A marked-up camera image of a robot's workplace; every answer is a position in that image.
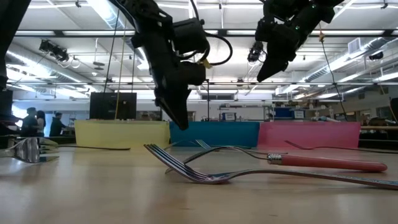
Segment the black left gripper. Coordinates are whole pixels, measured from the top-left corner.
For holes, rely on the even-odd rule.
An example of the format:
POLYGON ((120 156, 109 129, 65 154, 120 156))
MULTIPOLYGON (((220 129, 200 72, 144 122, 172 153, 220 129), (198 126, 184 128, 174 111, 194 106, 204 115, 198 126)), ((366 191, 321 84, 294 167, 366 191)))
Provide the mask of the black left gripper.
POLYGON ((180 129, 188 129, 186 100, 190 90, 182 80, 184 68, 172 43, 160 34, 146 34, 146 57, 155 82, 156 106, 164 110, 180 129))

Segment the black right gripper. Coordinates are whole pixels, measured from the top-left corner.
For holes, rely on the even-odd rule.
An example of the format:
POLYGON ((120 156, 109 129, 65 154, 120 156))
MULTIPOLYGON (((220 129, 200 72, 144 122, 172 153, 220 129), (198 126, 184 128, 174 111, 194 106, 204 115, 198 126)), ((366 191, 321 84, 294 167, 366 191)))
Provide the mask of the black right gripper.
POLYGON ((295 57, 300 37, 298 33, 285 24, 278 24, 275 20, 263 17, 257 23, 255 40, 267 43, 267 57, 257 74, 257 81, 284 71, 288 62, 295 57))

